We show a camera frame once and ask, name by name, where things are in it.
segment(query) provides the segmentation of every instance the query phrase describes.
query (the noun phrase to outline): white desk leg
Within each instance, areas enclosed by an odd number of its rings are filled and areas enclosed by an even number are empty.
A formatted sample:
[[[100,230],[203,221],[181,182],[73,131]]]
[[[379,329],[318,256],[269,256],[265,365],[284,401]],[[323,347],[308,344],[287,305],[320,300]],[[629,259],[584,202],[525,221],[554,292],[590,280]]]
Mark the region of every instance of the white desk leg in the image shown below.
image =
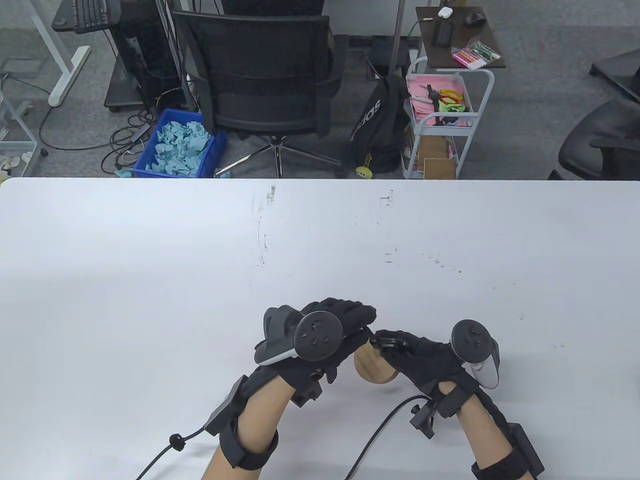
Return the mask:
[[[58,83],[56,83],[56,86],[49,96],[49,105],[58,107],[67,96],[74,81],[76,81],[80,69],[91,53],[91,47],[89,47],[89,45],[79,47],[74,55],[69,58],[69,53],[60,40],[60,36],[51,29],[49,23],[46,23],[47,16],[40,4],[40,0],[23,0],[21,3],[24,5],[33,23],[35,23],[42,40],[44,40],[53,59],[62,71],[60,80],[58,80]]]

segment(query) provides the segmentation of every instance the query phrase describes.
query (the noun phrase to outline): wooden cylinder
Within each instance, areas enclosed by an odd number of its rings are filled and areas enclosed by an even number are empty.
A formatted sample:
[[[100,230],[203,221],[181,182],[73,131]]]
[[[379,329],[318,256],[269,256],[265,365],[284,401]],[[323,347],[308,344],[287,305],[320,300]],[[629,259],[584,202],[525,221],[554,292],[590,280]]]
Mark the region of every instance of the wooden cylinder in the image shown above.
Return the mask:
[[[371,383],[388,383],[398,375],[398,370],[389,365],[369,342],[356,350],[353,363],[358,375]]]

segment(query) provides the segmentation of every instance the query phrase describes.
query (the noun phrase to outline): black glove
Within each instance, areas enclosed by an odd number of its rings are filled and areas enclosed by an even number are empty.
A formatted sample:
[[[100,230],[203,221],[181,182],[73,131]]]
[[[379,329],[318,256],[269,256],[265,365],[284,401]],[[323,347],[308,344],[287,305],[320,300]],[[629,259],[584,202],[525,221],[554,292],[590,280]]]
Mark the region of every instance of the black glove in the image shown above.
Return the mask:
[[[328,358],[317,362],[309,362],[301,358],[286,358],[268,367],[273,368],[303,397],[310,390],[319,388],[317,381],[324,374],[326,374],[327,382],[333,383],[338,375],[338,365],[367,342],[371,334],[367,325],[376,319],[375,308],[363,305],[359,301],[336,300],[335,298],[327,298],[320,303],[316,301],[309,303],[301,310],[303,315],[317,311],[330,312],[340,320],[344,340],[338,350]]]
[[[403,373],[429,397],[436,400],[442,398],[438,382],[447,380],[455,382],[469,394],[480,390],[477,380],[466,372],[461,360],[448,345],[418,338],[401,330],[378,330],[375,337],[380,353],[389,365]]]

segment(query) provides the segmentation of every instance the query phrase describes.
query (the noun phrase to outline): dark desk top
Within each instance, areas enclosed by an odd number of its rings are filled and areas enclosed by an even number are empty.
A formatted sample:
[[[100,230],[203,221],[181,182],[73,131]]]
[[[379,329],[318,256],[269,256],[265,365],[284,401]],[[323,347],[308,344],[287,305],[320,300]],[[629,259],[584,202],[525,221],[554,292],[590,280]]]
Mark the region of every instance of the dark desk top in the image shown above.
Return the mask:
[[[469,43],[469,40],[476,37],[487,47],[502,55],[502,51],[493,37],[493,31],[491,30],[489,22],[485,23],[481,27],[466,27],[464,25],[464,21],[470,13],[480,12],[484,15],[484,10],[479,6],[453,7],[453,14],[447,19],[448,22],[453,23],[453,39],[451,41],[451,46],[434,47],[431,45],[433,28],[435,22],[439,19],[439,11],[439,6],[418,6],[415,8],[415,12],[419,19],[433,18],[430,22],[420,21],[422,43],[424,43],[424,49],[427,52],[427,57],[429,57],[429,66],[431,68],[464,68],[461,63],[458,63],[451,56],[451,47],[464,48]],[[506,66],[504,57],[502,57],[501,59],[487,65],[486,68],[505,68]]]
[[[71,0],[62,0],[56,16],[51,22],[53,31],[73,31],[74,30],[74,10]]]

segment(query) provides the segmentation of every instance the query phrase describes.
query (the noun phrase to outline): backpack logo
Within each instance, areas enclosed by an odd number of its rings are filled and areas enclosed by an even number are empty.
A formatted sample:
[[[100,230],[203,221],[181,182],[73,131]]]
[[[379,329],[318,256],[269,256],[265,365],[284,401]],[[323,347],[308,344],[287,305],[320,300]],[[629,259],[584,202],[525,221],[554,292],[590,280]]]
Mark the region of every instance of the backpack logo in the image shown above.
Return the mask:
[[[364,124],[366,124],[369,120],[371,120],[373,116],[378,112],[378,110],[380,110],[381,105],[382,105],[382,102],[378,100],[376,104],[373,107],[371,107],[371,110],[367,112],[367,114],[364,116],[362,121],[358,124],[356,129],[353,131],[353,134],[351,135],[351,140],[353,140],[353,137],[355,137],[355,134],[358,132],[358,130],[360,130],[364,126]]]

